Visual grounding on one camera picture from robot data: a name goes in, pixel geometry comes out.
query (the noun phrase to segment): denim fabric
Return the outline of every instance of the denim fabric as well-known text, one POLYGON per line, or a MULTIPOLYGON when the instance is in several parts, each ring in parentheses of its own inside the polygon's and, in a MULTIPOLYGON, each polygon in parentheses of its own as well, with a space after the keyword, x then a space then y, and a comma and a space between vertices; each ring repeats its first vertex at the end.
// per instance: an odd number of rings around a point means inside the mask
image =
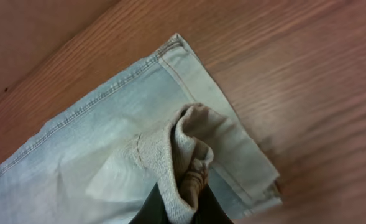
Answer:
MULTIPOLYGON (((242 128, 177 34, 46 122, 0 165, 0 223, 128 223, 156 180, 113 160, 112 152, 195 102, 242 128)), ((248 135, 222 144, 234 150, 215 155, 209 185, 226 213, 239 218, 279 203, 273 188, 278 173, 248 135)))

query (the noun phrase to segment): cloth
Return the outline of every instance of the cloth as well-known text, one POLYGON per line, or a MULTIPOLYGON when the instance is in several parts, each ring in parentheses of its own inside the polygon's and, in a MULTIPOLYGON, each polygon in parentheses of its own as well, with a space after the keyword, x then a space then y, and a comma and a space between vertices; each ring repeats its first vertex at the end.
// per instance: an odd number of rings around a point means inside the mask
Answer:
POLYGON ((214 153, 209 186, 221 207, 239 218, 279 203, 278 172, 177 34, 46 122, 0 165, 0 223, 128 223, 159 174, 126 159, 126 146, 198 102, 234 127, 203 140, 214 153))

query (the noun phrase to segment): wooden surface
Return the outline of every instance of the wooden surface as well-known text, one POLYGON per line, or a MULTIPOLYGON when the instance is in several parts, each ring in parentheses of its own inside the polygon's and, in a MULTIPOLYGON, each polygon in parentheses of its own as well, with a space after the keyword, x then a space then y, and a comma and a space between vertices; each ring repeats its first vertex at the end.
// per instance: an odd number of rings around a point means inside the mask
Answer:
POLYGON ((0 93, 117 0, 0 0, 0 93))
POLYGON ((366 1, 120 1, 0 96, 0 163, 175 32, 281 172, 241 223, 366 223, 366 1))

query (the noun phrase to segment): wooden table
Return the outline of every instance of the wooden table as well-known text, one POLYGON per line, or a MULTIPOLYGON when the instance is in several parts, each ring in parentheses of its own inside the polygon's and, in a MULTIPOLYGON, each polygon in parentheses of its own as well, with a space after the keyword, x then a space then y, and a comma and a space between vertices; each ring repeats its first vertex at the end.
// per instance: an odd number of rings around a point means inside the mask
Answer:
POLYGON ((281 173, 242 223, 366 223, 366 1, 125 1, 0 95, 0 163, 172 34, 281 173))

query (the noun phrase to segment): garment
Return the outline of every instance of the garment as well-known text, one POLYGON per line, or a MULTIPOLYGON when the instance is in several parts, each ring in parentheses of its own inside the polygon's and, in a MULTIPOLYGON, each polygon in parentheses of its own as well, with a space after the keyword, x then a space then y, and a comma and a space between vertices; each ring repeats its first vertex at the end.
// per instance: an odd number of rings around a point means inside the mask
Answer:
POLYGON ((219 200, 223 209, 238 205, 243 214, 279 203, 278 172, 177 34, 52 118, 0 165, 0 223, 128 223, 157 178, 119 152, 196 102, 241 130, 223 142, 214 139, 221 154, 209 185, 217 199, 230 195, 226 204, 234 202, 223 207, 219 200))

